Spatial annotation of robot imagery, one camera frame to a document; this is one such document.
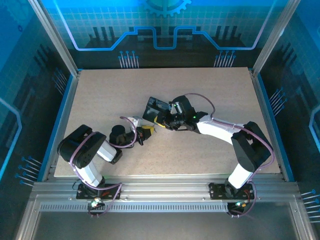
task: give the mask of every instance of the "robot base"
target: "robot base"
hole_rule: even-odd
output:
[[[250,200],[255,198],[251,184],[243,185],[235,196],[228,196],[226,192],[226,185],[224,183],[210,183],[209,193],[211,200],[248,200],[248,195]]]
[[[99,185],[100,188],[105,188],[105,187],[110,187],[113,184],[104,184],[104,185]],[[94,190],[92,188],[87,187],[83,183],[80,183],[77,189],[76,193],[76,199],[90,199],[92,200],[93,198],[99,197],[102,200],[112,200],[117,192],[118,188],[114,187],[108,190]],[[115,199],[120,199],[120,192],[116,196]]]

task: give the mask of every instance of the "wooden table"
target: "wooden table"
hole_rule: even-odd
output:
[[[168,102],[186,93],[208,97],[216,107],[214,115],[221,120],[256,122],[269,139],[246,67],[83,70],[65,136],[81,124],[106,136],[114,125],[129,130],[129,124],[119,117],[142,116],[150,96]],[[203,98],[188,98],[196,111],[212,112]],[[124,149],[115,165],[95,156],[97,169],[104,176],[230,174],[238,163],[233,146],[220,139],[159,126],[156,131],[144,146]],[[279,173],[277,161],[261,172]],[[55,177],[73,175],[69,164],[59,157]]]

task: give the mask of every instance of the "glass panel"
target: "glass panel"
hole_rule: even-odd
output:
[[[27,0],[1,1],[0,33],[0,235],[14,239],[70,73]]]
[[[84,69],[252,67],[287,0],[43,0]]]
[[[260,73],[303,192],[320,191],[319,9],[319,1],[300,2]]]
[[[32,239],[296,240],[296,231],[288,204],[257,202],[240,220],[215,212],[109,212],[99,220],[84,212],[41,212]]]

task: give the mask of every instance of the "blue frame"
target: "blue frame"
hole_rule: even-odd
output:
[[[63,94],[63,98],[62,98],[62,101],[61,101],[61,105],[60,105],[58,114],[57,114],[55,122],[54,122],[54,126],[53,126],[52,133],[51,133],[51,136],[50,136],[50,139],[49,139],[48,147],[46,148],[46,151],[45,151],[45,154],[44,154],[43,162],[42,162],[42,165],[41,165],[41,168],[40,168],[40,171],[39,171],[39,174],[38,174],[38,178],[37,178],[38,182],[41,182],[43,177],[44,177],[44,175],[45,175],[46,167],[47,167],[47,164],[49,162],[50,153],[52,151],[52,148],[53,148],[53,145],[54,145],[54,142],[55,142],[55,138],[56,138],[56,135],[57,135],[57,132],[58,132],[58,128],[59,128],[60,122],[61,122],[62,113],[64,112],[64,109],[65,109],[65,106],[66,106],[66,102],[67,102],[67,98],[68,98],[68,94],[70,92],[71,84],[72,84],[73,80],[74,80],[74,77],[71,74],[70,77],[69,77],[68,83],[66,85],[64,94]]]
[[[294,182],[295,181],[294,174],[292,172],[292,169],[291,169],[291,166],[290,166],[290,163],[289,163],[289,159],[288,159],[288,156],[287,156],[287,153],[286,153],[286,150],[285,150],[285,146],[284,146],[284,144],[282,142],[282,139],[281,139],[281,136],[280,136],[280,132],[279,132],[279,129],[278,129],[278,126],[277,126],[277,122],[276,122],[275,116],[273,114],[270,102],[268,100],[269,98],[268,98],[268,95],[267,95],[267,91],[266,91],[266,88],[265,88],[265,85],[264,85],[264,82],[263,82],[263,80],[261,78],[260,73],[257,75],[257,78],[258,78],[259,85],[261,87],[262,96],[263,96],[263,99],[265,101],[265,105],[266,105],[268,114],[270,115],[271,125],[272,125],[272,127],[274,129],[275,138],[277,140],[277,143],[278,143],[278,146],[279,146],[279,149],[280,149],[280,153],[281,153],[282,160],[283,160],[284,171],[286,171],[286,173],[287,173],[288,181],[289,182]]]

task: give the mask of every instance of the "yellow object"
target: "yellow object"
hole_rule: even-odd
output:
[[[158,124],[160,127],[166,128],[166,126],[164,126],[164,125],[162,125],[162,124],[160,124],[160,123],[157,123],[157,119],[158,119],[158,116],[155,117],[155,119],[153,120],[153,122],[154,122],[155,124]]]
[[[143,129],[149,129],[150,130],[150,133],[151,135],[154,134],[154,131],[155,131],[155,127],[154,126],[141,126]]]

